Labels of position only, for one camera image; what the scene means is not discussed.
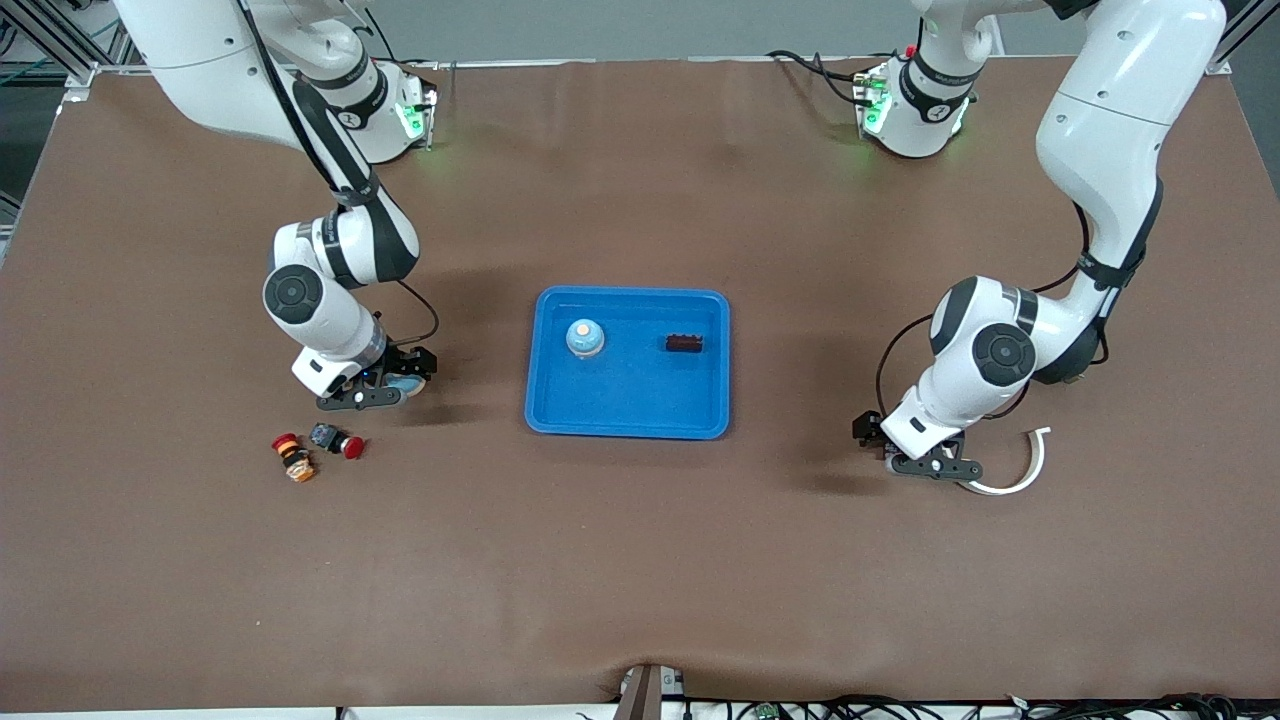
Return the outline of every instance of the orange object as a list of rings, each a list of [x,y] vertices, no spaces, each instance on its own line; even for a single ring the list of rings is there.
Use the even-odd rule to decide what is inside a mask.
[[[311,454],[298,443],[298,436],[284,433],[275,438],[275,442],[271,443],[271,450],[284,461],[284,474],[292,478],[293,482],[305,483],[316,474],[315,466],[311,465]]]

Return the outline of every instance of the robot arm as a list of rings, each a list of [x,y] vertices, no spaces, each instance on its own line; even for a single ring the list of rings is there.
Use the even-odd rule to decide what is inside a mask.
[[[1066,297],[989,278],[954,286],[929,328],[934,363],[882,421],[913,459],[992,413],[1030,379],[1079,377],[1160,210],[1156,160],[1225,24],[1217,0],[1102,0],[1036,135],[1046,174],[1093,242]]]
[[[275,234],[262,301],[276,325],[303,346],[294,374],[325,406],[324,398],[344,395],[366,369],[378,366],[367,401],[356,391],[355,402],[337,406],[403,401],[428,373],[410,372],[421,380],[412,387],[385,388],[381,369],[389,361],[392,372],[401,369],[404,354],[389,346],[381,325],[349,291],[399,281],[413,269],[419,242],[412,224],[320,92],[293,81],[270,58],[246,6],[206,0],[179,12],[170,5],[116,1],[170,101],[210,129],[302,150],[338,201],[329,215]]]
[[[364,0],[255,0],[253,17],[268,45],[298,67],[320,91],[365,158],[393,160],[415,143],[431,143],[435,86],[392,63],[374,61],[355,32],[337,18]]]
[[[1044,8],[1041,0],[911,0],[920,13],[914,53],[869,70],[855,95],[863,133],[905,158],[933,155],[959,132],[973,83],[995,49],[991,15]]]

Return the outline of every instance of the gray floor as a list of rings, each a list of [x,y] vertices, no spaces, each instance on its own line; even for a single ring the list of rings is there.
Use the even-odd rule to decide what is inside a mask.
[[[1238,5],[1243,0],[1228,0]],[[905,0],[380,0],[375,14],[401,59],[538,60],[763,55],[791,49],[858,55],[902,47],[915,36]],[[1078,19],[1004,15],[1005,51],[1079,51]],[[378,55],[381,47],[369,41]],[[1280,20],[1231,59],[1234,82],[1272,184],[1280,186]],[[52,124],[59,88],[0,87],[0,190],[22,197]]]

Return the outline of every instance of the black object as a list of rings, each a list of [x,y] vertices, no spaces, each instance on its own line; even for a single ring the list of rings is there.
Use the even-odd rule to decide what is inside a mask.
[[[860,447],[881,447],[892,471],[900,475],[915,475],[934,480],[979,480],[982,464],[964,459],[964,432],[940,442],[919,460],[911,460],[900,451],[888,436],[881,430],[884,418],[874,410],[868,410],[854,420],[854,439]]]
[[[436,359],[431,351],[424,347],[404,351],[389,345],[387,352],[376,363],[356,375],[349,383],[343,382],[343,387],[329,397],[317,397],[316,407],[333,411],[398,405],[404,400],[403,393],[399,388],[387,387],[387,374],[417,375],[430,382],[435,373]]]
[[[1053,8],[1057,19],[1065,20],[1080,10],[1097,5],[1098,0],[1044,0],[1044,4]]]
[[[669,334],[667,336],[667,352],[701,352],[703,336],[700,334]]]
[[[320,275],[306,265],[276,268],[262,288],[268,311],[291,325],[310,320],[323,297]]]
[[[978,331],[972,351],[978,374],[993,386],[1009,387],[1036,369],[1032,338],[1007,323],[993,323]]]
[[[311,428],[310,436],[311,445],[334,455],[342,455],[342,443],[349,437],[347,433],[325,423],[316,423],[316,427]]]

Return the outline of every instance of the white cable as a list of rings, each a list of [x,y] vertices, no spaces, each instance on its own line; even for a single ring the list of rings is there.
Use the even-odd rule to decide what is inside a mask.
[[[1032,443],[1032,464],[1027,468],[1027,474],[1023,475],[1023,479],[1018,480],[1018,483],[1009,486],[1007,488],[993,488],[975,480],[961,480],[956,484],[978,495],[992,497],[1014,495],[1015,492],[1027,489],[1036,482],[1036,478],[1039,477],[1041,470],[1044,469],[1044,436],[1048,434],[1048,432],[1050,428],[1041,428],[1027,433],[1027,439]]]

